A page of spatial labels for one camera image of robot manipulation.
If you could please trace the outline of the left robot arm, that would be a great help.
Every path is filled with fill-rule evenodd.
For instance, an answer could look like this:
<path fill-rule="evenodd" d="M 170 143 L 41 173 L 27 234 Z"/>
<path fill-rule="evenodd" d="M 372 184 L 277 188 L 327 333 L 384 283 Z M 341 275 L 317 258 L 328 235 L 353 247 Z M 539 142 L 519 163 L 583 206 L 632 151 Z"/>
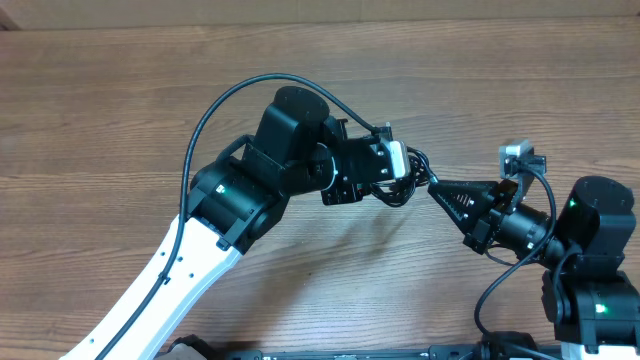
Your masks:
<path fill-rule="evenodd" d="M 256 134 L 242 136 L 193 177 L 186 219 L 164 240 L 69 359 L 151 359 L 198 299 L 282 218 L 289 199 L 320 192 L 353 203 L 365 186 L 404 178 L 406 146 L 390 127 L 349 138 L 316 93 L 280 88 Z"/>

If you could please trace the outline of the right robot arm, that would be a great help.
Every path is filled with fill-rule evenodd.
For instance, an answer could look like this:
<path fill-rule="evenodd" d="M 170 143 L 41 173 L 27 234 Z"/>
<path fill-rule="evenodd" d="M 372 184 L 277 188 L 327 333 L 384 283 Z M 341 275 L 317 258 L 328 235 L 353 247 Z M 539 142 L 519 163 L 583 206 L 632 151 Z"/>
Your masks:
<path fill-rule="evenodd" d="M 639 292 L 620 269 L 636 227 L 630 189 L 582 177 L 559 207 L 544 175 L 526 169 L 515 181 L 432 179 L 428 192 L 471 250 L 504 248 L 517 258 L 480 304 L 516 270 L 539 264 L 541 301 L 563 358 L 638 358 Z"/>

